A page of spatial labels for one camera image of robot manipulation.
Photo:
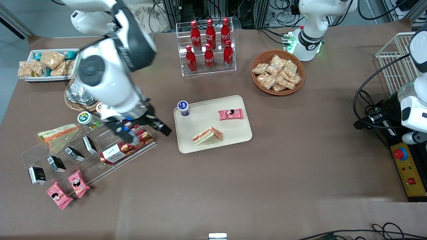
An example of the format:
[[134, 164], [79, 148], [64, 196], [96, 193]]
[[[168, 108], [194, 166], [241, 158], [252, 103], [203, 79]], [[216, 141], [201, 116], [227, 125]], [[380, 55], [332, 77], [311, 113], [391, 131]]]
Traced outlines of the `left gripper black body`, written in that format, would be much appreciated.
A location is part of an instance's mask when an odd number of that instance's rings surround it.
[[368, 109], [373, 110], [373, 113], [367, 114], [367, 128], [402, 129], [400, 106], [398, 94], [391, 94], [377, 104], [370, 104]]

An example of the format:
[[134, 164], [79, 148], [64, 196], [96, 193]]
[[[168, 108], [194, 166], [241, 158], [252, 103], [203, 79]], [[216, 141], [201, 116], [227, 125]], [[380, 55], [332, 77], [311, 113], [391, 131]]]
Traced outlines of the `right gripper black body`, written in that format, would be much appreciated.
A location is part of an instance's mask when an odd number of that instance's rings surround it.
[[114, 132], [131, 132], [145, 125], [158, 130], [158, 118], [151, 105], [138, 107], [136, 112], [132, 113], [118, 113], [108, 107], [105, 110], [105, 125]]

